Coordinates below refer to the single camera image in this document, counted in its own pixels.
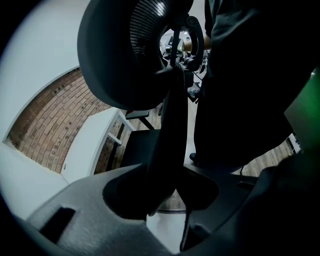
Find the cable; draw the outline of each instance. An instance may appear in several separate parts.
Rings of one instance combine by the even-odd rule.
[[[196,77],[202,81],[202,79],[195,72],[192,71],[192,73],[194,73],[196,75]]]
[[[240,175],[242,176],[242,170],[244,169],[244,166],[242,166],[241,170],[240,170]]]

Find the black shoe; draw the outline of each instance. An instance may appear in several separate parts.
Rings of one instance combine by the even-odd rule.
[[[190,158],[192,161],[194,161],[195,163],[198,162],[196,153],[191,153],[191,154],[189,155],[189,158]]]

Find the black seat cushion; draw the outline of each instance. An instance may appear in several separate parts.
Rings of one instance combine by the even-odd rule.
[[[137,130],[130,134],[121,167],[136,164],[149,164],[160,130]]]

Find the white desk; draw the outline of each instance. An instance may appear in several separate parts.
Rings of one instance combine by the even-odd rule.
[[[136,130],[126,120],[125,115],[115,107],[94,114],[83,123],[62,165],[61,174],[69,183],[94,174],[98,158],[108,136],[121,145],[122,142],[110,134],[117,118],[129,131]]]

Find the chair armrest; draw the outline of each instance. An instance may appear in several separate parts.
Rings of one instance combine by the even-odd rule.
[[[133,111],[126,115],[125,119],[131,120],[136,118],[147,118],[149,116],[149,110]]]

